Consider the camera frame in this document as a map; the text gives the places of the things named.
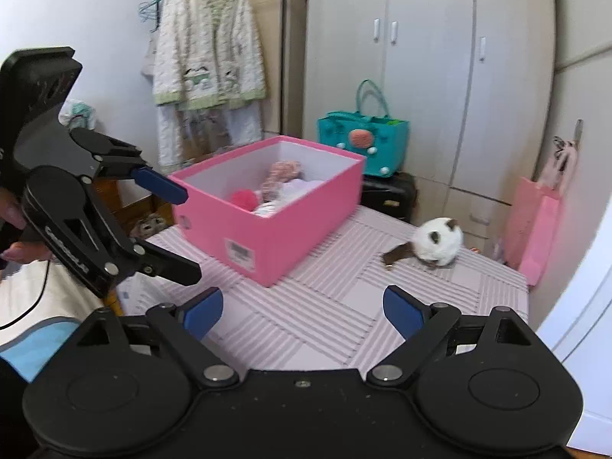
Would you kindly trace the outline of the left hand painted nails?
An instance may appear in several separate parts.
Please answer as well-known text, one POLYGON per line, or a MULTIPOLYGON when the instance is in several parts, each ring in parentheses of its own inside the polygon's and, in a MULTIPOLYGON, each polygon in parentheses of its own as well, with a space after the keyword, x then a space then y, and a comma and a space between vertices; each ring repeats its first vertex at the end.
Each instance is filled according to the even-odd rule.
POLYGON ((1 220, 8 226, 8 237, 1 238, 1 259, 28 264, 48 260, 51 252, 41 241, 21 241, 27 227, 21 206, 13 193, 1 189, 1 220))

